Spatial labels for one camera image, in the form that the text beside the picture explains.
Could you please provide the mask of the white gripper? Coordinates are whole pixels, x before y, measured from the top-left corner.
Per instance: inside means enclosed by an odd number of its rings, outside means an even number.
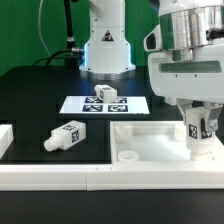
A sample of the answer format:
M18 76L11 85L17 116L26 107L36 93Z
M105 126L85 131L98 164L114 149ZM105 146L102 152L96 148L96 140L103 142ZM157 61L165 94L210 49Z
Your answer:
M205 101L203 128L218 130L224 103L224 44L197 48L195 59L188 62L173 62L170 52L151 53L148 67L152 90L157 96L178 98L183 121L192 100Z

